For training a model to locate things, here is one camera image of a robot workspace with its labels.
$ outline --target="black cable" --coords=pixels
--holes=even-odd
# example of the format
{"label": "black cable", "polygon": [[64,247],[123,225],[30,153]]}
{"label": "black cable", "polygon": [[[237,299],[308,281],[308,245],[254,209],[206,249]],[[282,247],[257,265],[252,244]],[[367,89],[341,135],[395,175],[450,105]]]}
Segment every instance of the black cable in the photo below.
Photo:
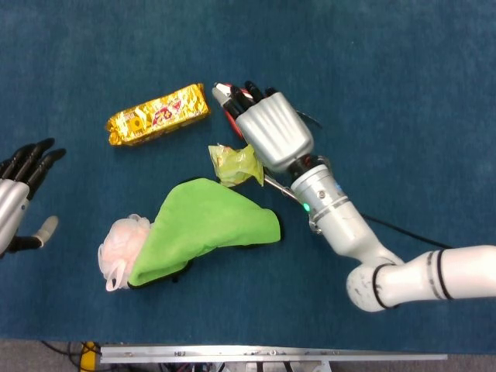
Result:
{"label": "black cable", "polygon": [[81,342],[81,345],[83,346],[83,350],[92,351],[93,353],[97,353],[98,355],[102,354],[102,352],[100,351],[100,346],[97,343],[94,343],[94,345],[98,347],[98,349],[95,349],[94,347],[91,347],[87,343],[83,342]]}
{"label": "black cable", "polygon": [[284,362],[284,368],[286,369],[286,372],[293,372],[293,368],[289,362]]}
{"label": "black cable", "polygon": [[40,340],[40,342],[41,342],[44,346],[46,346],[48,349],[50,349],[50,350],[54,351],[55,353],[58,353],[58,354],[61,354],[61,355],[65,355],[66,357],[69,355],[69,354],[67,354],[65,351],[60,350],[60,349],[56,348],[55,346],[50,345],[47,341],[42,341],[42,340]]}
{"label": "black cable", "polygon": [[177,372],[177,367],[174,363],[165,363],[165,367],[169,370],[169,372]]}
{"label": "black cable", "polygon": [[133,366],[132,364],[126,364],[125,367],[128,369],[129,372],[149,372],[144,368]]}
{"label": "black cable", "polygon": [[432,246],[438,246],[439,248],[444,248],[444,249],[453,248],[452,246],[449,246],[445,243],[436,242],[435,240],[432,240],[432,239],[426,238],[424,236],[415,234],[414,232],[402,229],[401,227],[393,225],[392,223],[385,222],[385,221],[382,221],[380,219],[376,219],[375,217],[372,217],[371,215],[366,215],[365,213],[360,213],[360,214],[362,215],[362,217],[364,217],[365,219],[368,219],[369,221],[379,223],[383,226],[386,226],[390,229],[393,229],[394,231],[397,231],[398,233],[404,234],[406,236],[410,236],[413,239],[420,240],[421,242],[428,243]]}

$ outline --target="robot finger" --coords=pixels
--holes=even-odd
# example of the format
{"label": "robot finger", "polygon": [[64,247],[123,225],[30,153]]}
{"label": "robot finger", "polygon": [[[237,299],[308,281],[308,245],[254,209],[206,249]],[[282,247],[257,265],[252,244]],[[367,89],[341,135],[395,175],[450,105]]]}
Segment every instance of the robot finger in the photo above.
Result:
{"label": "robot finger", "polygon": [[12,157],[6,161],[6,163],[2,166],[3,172],[0,175],[2,179],[12,179],[15,175],[15,172],[19,165],[24,161],[26,156],[33,151],[35,147],[34,143],[30,143],[29,145],[25,145],[19,149],[12,155]]}
{"label": "robot finger", "polygon": [[265,90],[265,94],[267,95],[267,97],[270,97],[271,95],[273,95],[274,93],[277,93],[278,90],[274,87],[269,87]]}
{"label": "robot finger", "polygon": [[243,94],[241,89],[235,85],[231,86],[231,98],[243,108],[243,111],[246,111],[253,106],[253,103]]}
{"label": "robot finger", "polygon": [[33,172],[33,168],[42,157],[43,153],[53,146],[55,139],[47,138],[38,142],[33,150],[27,155],[26,159],[20,164],[16,171],[14,181],[26,182],[27,177]]}
{"label": "robot finger", "polygon": [[217,102],[222,106],[222,108],[227,113],[229,113],[233,120],[236,120],[236,118],[242,114],[234,100],[231,99],[228,95],[222,93],[220,89],[214,87],[212,89],[212,94]]}
{"label": "robot finger", "polygon": [[258,103],[265,98],[260,89],[252,81],[246,81],[245,88],[251,94],[255,103]]}
{"label": "robot finger", "polygon": [[21,250],[37,250],[42,245],[42,241],[35,236],[14,236],[5,251],[15,253]]}
{"label": "robot finger", "polygon": [[29,175],[26,184],[29,186],[29,194],[27,199],[31,200],[45,179],[48,170],[53,166],[53,164],[64,157],[66,154],[65,149],[58,149],[50,151],[47,155],[43,157],[42,160],[36,165],[31,175]]}

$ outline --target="wire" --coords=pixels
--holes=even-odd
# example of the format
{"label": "wire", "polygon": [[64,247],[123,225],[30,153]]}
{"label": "wire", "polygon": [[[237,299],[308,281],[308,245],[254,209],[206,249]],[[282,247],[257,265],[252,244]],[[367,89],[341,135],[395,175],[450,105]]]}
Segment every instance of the wire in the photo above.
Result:
{"label": "wire", "polygon": [[286,369],[286,372],[293,372],[293,367],[289,362],[284,362],[284,368]]}
{"label": "wire", "polygon": [[65,355],[66,357],[69,355],[65,351],[60,350],[60,349],[56,348],[55,346],[50,345],[47,341],[40,340],[40,342],[44,346],[46,346],[48,349],[54,351],[55,353],[58,353],[58,354],[61,354],[61,355]]}
{"label": "wire", "polygon": [[48,349],[54,351],[57,354],[68,355],[65,351],[56,348],[55,346],[51,346],[47,341],[40,341],[44,346]]}
{"label": "wire", "polygon": [[183,372],[187,367],[189,367],[190,363],[184,363],[182,366],[179,367],[177,372]]}
{"label": "wire", "polygon": [[383,226],[388,227],[389,229],[393,229],[394,231],[397,231],[398,233],[404,234],[406,236],[410,236],[413,239],[420,240],[421,242],[428,243],[428,244],[430,244],[432,246],[438,246],[439,248],[444,248],[444,249],[453,248],[452,246],[449,246],[449,245],[447,245],[445,243],[437,242],[435,240],[426,238],[426,237],[424,237],[422,235],[415,234],[414,232],[408,231],[406,229],[402,229],[401,227],[398,227],[396,225],[393,225],[392,223],[389,223],[389,222],[382,221],[382,220],[377,219],[377,218],[375,218],[375,217],[373,217],[371,215],[366,215],[365,213],[360,213],[360,214],[362,215],[362,217],[364,217],[365,219],[368,219],[369,221],[379,223],[379,224],[381,224]]}
{"label": "wire", "polygon": [[92,351],[93,353],[97,353],[98,355],[101,355],[101,354],[102,354],[102,352],[100,351],[100,345],[98,345],[97,343],[94,343],[94,345],[95,345],[96,347],[98,347],[98,349],[97,349],[97,350],[96,350],[94,347],[89,346],[87,343],[83,343],[83,342],[81,342],[81,345],[83,346],[83,350],[87,350],[87,351],[86,351],[86,353],[87,353],[88,351]]}
{"label": "wire", "polygon": [[124,367],[126,367],[129,372],[149,372],[148,370],[145,370],[144,368],[133,366],[132,364],[126,364]]}

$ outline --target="blue table surface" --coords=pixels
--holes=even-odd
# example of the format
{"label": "blue table surface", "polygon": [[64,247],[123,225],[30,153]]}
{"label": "blue table surface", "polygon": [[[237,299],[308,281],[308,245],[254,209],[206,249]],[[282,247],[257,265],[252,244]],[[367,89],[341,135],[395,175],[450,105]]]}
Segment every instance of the blue table surface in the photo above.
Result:
{"label": "blue table surface", "polygon": [[[109,146],[107,119],[246,79],[322,122],[316,152],[360,211],[454,246],[496,243],[495,19],[489,0],[0,1],[2,157],[48,136],[67,148],[19,231],[58,215],[53,240],[0,261],[0,336],[496,352],[494,299],[355,308],[357,262],[255,182],[237,191],[281,216],[283,242],[219,249],[136,291],[107,293],[96,260],[116,219],[153,219],[176,184],[215,178],[207,145],[242,146],[211,95],[208,119],[143,146]],[[405,260],[432,249],[373,228]]]}

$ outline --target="robotic hand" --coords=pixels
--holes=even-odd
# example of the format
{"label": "robotic hand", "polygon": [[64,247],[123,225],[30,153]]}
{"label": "robotic hand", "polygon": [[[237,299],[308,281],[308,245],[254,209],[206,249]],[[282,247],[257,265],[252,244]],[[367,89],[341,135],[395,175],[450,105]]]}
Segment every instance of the robotic hand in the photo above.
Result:
{"label": "robotic hand", "polygon": [[65,149],[58,149],[42,157],[54,142],[53,138],[48,138],[25,145],[0,164],[0,257],[5,252],[42,247],[57,227],[58,218],[51,216],[33,236],[16,236],[29,202],[48,170],[66,153]]}
{"label": "robotic hand", "polygon": [[215,84],[212,93],[233,128],[274,173],[289,172],[291,190],[314,226],[342,256],[361,261],[347,280],[352,302],[368,312],[424,299],[496,296],[495,246],[428,252],[410,263],[387,250],[332,176],[312,155],[312,134],[282,93],[252,82],[241,90]]}

